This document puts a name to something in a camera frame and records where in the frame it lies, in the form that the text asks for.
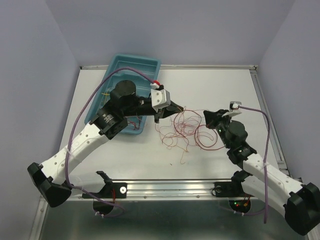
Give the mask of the teal plastic compartment tray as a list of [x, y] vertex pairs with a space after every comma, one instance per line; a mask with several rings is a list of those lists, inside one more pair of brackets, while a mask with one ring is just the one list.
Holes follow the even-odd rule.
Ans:
[[[143, 73], [148, 78], [156, 80], [158, 78], [161, 61], [157, 58], [151, 58], [139, 55], [130, 54], [116, 54], [109, 64], [104, 77], [105, 80], [108, 75], [120, 68], [130, 67]], [[140, 97], [147, 98], [150, 94], [150, 82], [136, 72], [130, 70], [121, 70], [112, 75], [97, 91], [93, 101], [89, 107], [88, 113], [84, 119], [87, 124], [100, 108], [110, 99], [110, 92], [116, 84], [122, 80], [130, 80], [136, 86], [136, 93]], [[143, 132], [147, 118], [145, 116], [133, 116], [128, 118], [128, 126], [121, 131], [126, 135], [139, 135]]]

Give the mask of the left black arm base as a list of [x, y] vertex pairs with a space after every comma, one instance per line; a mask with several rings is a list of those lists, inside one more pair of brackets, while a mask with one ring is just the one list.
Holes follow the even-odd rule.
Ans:
[[102, 179], [103, 185], [99, 191], [84, 192], [83, 199], [93, 199], [92, 208], [96, 216], [102, 218], [118, 217], [125, 210], [116, 203], [116, 200], [125, 199], [127, 197], [128, 184], [126, 182], [114, 182], [105, 172], [96, 172]]

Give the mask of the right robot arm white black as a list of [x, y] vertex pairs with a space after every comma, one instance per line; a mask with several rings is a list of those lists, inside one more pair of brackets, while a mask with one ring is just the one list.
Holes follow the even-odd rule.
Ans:
[[269, 164], [247, 143], [245, 126], [236, 120], [237, 109], [204, 110], [205, 125], [216, 130], [230, 161], [241, 168], [230, 182], [231, 192], [252, 195], [280, 213], [297, 234], [307, 235], [320, 223], [320, 190], [313, 184], [295, 180]]

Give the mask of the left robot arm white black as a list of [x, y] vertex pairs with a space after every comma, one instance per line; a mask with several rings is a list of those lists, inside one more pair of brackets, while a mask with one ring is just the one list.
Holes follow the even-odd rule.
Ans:
[[68, 144], [48, 160], [33, 162], [27, 167], [33, 184], [50, 207], [60, 206], [72, 195], [76, 186], [70, 183], [69, 173], [125, 129], [129, 117], [153, 116], [158, 123], [160, 119], [182, 112], [183, 107], [171, 100], [163, 85], [154, 82], [150, 86], [149, 97], [143, 97], [137, 95], [136, 85], [131, 80], [118, 82], [109, 100], [77, 136], [72, 136]]

